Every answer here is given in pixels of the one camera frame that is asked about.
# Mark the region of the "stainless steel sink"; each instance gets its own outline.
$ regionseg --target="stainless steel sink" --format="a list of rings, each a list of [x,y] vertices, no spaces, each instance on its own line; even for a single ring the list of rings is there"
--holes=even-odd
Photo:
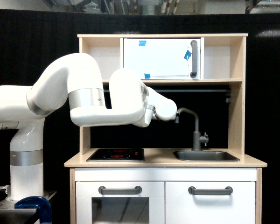
[[[174,155],[183,161],[239,161],[239,158],[221,151],[176,151]]]

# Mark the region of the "gray handle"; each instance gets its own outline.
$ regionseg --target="gray handle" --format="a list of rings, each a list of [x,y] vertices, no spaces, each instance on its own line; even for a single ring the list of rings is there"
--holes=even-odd
[[[188,189],[191,195],[231,195],[233,192],[232,187],[226,187],[225,189],[196,189],[195,187],[189,187]]]
[[[197,41],[191,41],[191,46],[193,49],[192,53],[192,72],[190,73],[191,78],[195,78],[197,76],[197,64],[198,64],[198,45]]]
[[[142,192],[142,187],[136,186],[134,189],[106,189],[104,186],[98,188],[101,195],[138,195]]]

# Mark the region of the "black induction hob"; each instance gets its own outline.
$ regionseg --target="black induction hob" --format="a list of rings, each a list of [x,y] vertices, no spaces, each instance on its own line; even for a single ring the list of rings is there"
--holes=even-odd
[[[143,148],[99,148],[87,160],[91,161],[144,161]]]

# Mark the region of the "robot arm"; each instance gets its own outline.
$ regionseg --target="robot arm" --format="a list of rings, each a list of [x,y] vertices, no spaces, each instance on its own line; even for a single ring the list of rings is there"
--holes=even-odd
[[[12,199],[43,195],[44,119],[67,97],[71,120],[78,126],[148,126],[153,113],[162,120],[176,114],[173,101],[146,87],[130,70],[114,72],[109,88],[112,109],[105,106],[96,61],[83,53],[57,59],[32,87],[0,86],[0,130],[18,129],[10,143]]]

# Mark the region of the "gray faucet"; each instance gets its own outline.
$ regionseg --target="gray faucet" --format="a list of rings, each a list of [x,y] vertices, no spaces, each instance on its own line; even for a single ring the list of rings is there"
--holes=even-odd
[[[192,110],[189,110],[185,107],[181,107],[177,110],[176,112],[176,118],[175,118],[175,123],[178,124],[179,123],[179,115],[182,112],[186,112],[189,114],[192,114],[195,118],[195,131],[193,132],[193,147],[192,147],[192,151],[202,151],[201,149],[201,145],[202,143],[205,144],[209,142],[209,137],[206,133],[204,133],[204,136],[201,135],[200,131],[199,131],[199,118],[197,113],[195,113]]]

